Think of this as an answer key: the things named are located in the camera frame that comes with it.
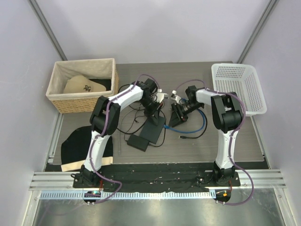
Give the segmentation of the black network switch box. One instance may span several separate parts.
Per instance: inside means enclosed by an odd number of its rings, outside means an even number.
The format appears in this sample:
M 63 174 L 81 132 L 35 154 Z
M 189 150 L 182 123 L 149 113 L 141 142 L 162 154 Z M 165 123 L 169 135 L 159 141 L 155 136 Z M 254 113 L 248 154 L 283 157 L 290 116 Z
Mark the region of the black network switch box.
M 156 144 L 161 134 L 161 131 L 164 127 L 165 122 L 166 122 L 166 118 L 159 116 L 158 123 L 155 125 L 153 121 L 148 118 L 146 120 L 145 125 L 142 128 L 142 131 L 139 134 L 139 137 L 148 140 L 152 144 Z

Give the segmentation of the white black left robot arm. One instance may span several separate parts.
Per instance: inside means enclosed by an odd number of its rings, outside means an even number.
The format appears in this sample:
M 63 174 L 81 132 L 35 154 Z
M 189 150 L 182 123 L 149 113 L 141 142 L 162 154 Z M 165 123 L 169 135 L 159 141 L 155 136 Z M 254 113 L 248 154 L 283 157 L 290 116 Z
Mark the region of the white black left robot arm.
M 109 139 L 118 128 L 120 112 L 132 103 L 140 102 L 144 107 L 144 115 L 157 126 L 163 98 L 157 81 L 152 77 L 146 81 L 136 80 L 114 96 L 99 97 L 90 117 L 92 131 L 88 154 L 79 173 L 74 176 L 74 181 L 91 188 L 97 187 L 101 178 L 98 171 L 102 167 L 103 154 Z

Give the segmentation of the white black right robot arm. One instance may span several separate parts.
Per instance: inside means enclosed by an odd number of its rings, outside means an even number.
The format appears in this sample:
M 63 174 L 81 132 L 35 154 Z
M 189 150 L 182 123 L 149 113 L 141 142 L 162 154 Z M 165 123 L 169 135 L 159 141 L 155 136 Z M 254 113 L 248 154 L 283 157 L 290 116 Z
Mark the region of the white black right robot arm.
M 212 179 L 218 186 L 225 185 L 235 176 L 235 166 L 232 159 L 235 148 L 235 139 L 241 123 L 245 119 L 245 108 L 237 97 L 236 93 L 224 93 L 210 90 L 208 88 L 196 88 L 189 86 L 185 93 L 188 100 L 181 101 L 177 91 L 173 90 L 171 99 L 172 114 L 168 128 L 186 122 L 188 114 L 208 105 L 212 109 L 212 119 L 215 128 L 218 130 L 218 153 L 214 161 Z

